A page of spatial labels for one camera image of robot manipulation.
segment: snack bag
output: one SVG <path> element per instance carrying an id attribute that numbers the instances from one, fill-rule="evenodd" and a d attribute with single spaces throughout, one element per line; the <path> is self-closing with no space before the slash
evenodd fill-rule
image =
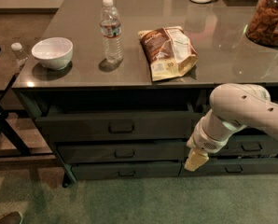
<path id="1" fill-rule="evenodd" d="M 138 33 L 150 64 L 153 81 L 182 77 L 197 62 L 197 52 L 181 27 Z"/>

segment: white bottle cap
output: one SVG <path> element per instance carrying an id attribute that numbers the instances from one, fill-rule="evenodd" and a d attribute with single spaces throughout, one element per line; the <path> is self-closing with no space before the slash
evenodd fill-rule
<path id="1" fill-rule="evenodd" d="M 103 5 L 105 7 L 111 7 L 113 6 L 113 0 L 103 0 Z"/>
<path id="2" fill-rule="evenodd" d="M 13 43 L 11 44 L 11 48 L 12 50 L 21 50 L 21 43 L 19 42 Z"/>

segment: jar of nuts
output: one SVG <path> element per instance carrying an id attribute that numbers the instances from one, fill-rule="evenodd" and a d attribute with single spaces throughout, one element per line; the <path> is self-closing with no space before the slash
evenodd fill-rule
<path id="1" fill-rule="evenodd" d="M 278 0 L 258 0 L 246 36 L 260 45 L 278 47 Z"/>

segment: drawer handle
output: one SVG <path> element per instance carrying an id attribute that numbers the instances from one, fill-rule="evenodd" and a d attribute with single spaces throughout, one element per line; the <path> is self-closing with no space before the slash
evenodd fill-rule
<path id="1" fill-rule="evenodd" d="M 241 166 L 239 170 L 229 170 L 227 167 L 225 168 L 225 170 L 229 174 L 241 174 L 243 172 L 243 168 Z"/>
<path id="2" fill-rule="evenodd" d="M 135 130 L 134 125 L 132 125 L 129 129 L 125 129 L 125 130 L 116 130 L 111 126 L 111 123 L 108 126 L 108 131 L 113 134 L 115 134 L 115 133 L 132 133 L 134 130 Z"/>
<path id="3" fill-rule="evenodd" d="M 246 143 L 241 144 L 243 151 L 245 152 L 259 152 L 262 150 L 260 143 Z"/>
<path id="4" fill-rule="evenodd" d="M 119 155 L 116 151 L 114 153 L 115 158 L 117 159 L 130 159 L 135 156 L 135 151 L 133 150 L 131 154 L 129 155 Z"/>
<path id="5" fill-rule="evenodd" d="M 136 176 L 136 171 L 132 171 L 132 172 L 129 172 L 127 174 L 121 174 L 120 171 L 118 172 L 118 176 L 121 176 L 121 177 L 132 177 L 132 176 Z"/>

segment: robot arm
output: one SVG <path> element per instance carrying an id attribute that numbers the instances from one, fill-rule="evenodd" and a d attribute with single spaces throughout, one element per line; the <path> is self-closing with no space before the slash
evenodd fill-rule
<path id="1" fill-rule="evenodd" d="M 224 84 L 210 96 L 211 110 L 198 122 L 187 142 L 191 147 L 185 168 L 195 171 L 217 153 L 229 138 L 247 126 L 278 140 L 278 104 L 258 85 Z"/>

